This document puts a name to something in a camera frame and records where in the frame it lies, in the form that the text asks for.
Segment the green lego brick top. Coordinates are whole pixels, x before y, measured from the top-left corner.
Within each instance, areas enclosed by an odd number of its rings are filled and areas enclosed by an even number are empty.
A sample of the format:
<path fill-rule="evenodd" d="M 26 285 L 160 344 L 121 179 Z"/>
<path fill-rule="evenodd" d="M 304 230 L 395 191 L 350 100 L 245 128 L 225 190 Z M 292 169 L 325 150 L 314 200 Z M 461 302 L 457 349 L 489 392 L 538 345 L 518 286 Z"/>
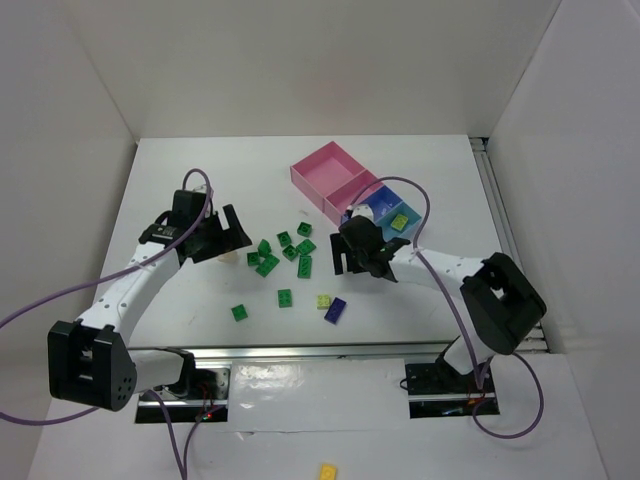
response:
<path fill-rule="evenodd" d="M 305 238 L 309 238 L 312 234 L 312 231 L 312 225 L 307 222 L 301 222 L 297 227 L 297 234 Z"/>

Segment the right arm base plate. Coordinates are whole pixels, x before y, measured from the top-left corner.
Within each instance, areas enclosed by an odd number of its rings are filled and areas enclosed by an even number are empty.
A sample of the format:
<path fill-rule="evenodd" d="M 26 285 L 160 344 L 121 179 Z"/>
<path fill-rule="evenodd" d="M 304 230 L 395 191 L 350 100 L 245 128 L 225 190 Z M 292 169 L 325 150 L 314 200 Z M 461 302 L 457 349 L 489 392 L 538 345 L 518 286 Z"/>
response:
<path fill-rule="evenodd" d="M 441 371 L 433 363 L 408 363 L 399 387 L 408 395 L 409 417 L 449 418 L 498 415 L 499 404 L 491 371 L 479 389 L 473 374 L 460 376 Z"/>

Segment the dark blue lego brick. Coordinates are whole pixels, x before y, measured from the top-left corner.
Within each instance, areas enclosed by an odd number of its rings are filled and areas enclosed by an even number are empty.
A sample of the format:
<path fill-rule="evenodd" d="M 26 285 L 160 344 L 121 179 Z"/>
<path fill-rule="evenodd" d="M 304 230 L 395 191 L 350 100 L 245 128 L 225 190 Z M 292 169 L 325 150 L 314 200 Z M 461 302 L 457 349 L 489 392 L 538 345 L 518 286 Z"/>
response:
<path fill-rule="evenodd" d="M 335 297 L 327 309 L 324 319 L 331 324 L 337 324 L 346 306 L 347 303 L 343 299 Z"/>

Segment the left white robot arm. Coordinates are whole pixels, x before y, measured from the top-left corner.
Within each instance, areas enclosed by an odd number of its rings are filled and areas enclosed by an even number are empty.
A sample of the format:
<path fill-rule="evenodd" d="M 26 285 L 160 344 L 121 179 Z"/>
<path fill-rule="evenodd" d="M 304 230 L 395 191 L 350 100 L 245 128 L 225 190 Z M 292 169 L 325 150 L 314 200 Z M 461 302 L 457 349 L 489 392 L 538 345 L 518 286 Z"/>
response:
<path fill-rule="evenodd" d="M 234 206 L 211 211 L 211 204 L 204 193 L 176 191 L 171 209 L 142 232 L 126 274 L 76 320 L 53 325 L 47 336 L 53 397 L 117 412 L 151 389 L 190 393 L 199 374 L 193 354 L 173 347 L 133 353 L 129 342 L 186 261 L 200 263 L 251 245 Z"/>

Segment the green sloped lego brick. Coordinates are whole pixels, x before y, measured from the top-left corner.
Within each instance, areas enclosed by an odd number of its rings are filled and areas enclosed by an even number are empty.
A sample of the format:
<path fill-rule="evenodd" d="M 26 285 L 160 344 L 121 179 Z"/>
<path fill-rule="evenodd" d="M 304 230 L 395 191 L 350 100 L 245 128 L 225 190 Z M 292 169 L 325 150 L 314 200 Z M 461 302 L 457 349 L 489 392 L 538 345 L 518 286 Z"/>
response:
<path fill-rule="evenodd" d="M 272 252 L 270 243 L 266 239 L 262 239 L 258 244 L 258 254 L 260 257 L 266 258 Z"/>

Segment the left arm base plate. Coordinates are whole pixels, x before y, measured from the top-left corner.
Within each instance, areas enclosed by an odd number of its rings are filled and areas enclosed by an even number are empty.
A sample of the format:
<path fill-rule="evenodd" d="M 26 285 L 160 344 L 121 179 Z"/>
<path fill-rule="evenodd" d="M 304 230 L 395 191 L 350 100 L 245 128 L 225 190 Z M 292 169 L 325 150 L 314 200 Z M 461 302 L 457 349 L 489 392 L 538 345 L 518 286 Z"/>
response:
<path fill-rule="evenodd" d="M 174 423 L 224 423 L 228 419 L 231 369 L 228 365 L 198 368 L 187 393 L 177 394 L 168 387 L 156 387 Z"/>

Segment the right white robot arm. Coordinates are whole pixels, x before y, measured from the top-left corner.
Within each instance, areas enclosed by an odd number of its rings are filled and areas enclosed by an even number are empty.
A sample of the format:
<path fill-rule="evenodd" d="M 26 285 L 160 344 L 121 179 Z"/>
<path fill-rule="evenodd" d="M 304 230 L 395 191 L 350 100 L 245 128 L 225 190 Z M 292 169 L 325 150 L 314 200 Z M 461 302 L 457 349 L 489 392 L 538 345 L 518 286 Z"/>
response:
<path fill-rule="evenodd" d="M 496 355 L 511 355 L 547 313 L 547 306 L 524 273 L 500 252 L 486 259 L 458 257 L 414 242 L 383 238 L 382 229 L 355 216 L 330 235 L 334 273 L 367 273 L 392 283 L 438 290 L 467 314 L 454 313 L 460 337 L 438 362 L 447 372 L 468 375 Z"/>

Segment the pink and blue sorting tray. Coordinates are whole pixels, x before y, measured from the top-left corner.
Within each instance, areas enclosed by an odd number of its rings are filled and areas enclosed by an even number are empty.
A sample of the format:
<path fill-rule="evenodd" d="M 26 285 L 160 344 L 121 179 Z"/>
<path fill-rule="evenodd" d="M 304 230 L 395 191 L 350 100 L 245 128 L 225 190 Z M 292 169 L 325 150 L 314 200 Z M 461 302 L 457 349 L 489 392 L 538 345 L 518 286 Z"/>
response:
<path fill-rule="evenodd" d="M 290 167 L 292 183 L 333 224 L 346 220 L 349 206 L 368 204 L 374 212 L 374 224 L 381 227 L 386 240 L 411 239 L 422 216 L 396 192 L 332 141 Z M 397 214 L 409 218 L 406 228 L 397 232 L 390 223 Z"/>

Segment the small yellow-green lego brick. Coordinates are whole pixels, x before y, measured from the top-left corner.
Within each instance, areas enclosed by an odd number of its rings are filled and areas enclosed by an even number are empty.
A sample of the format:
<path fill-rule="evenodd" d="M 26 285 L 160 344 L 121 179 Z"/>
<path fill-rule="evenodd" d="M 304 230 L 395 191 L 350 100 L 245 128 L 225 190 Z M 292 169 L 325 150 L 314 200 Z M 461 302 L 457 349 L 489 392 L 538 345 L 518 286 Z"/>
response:
<path fill-rule="evenodd" d="M 326 310 L 331 305 L 331 297 L 328 294 L 320 294 L 316 296 L 316 308 L 319 310 Z"/>

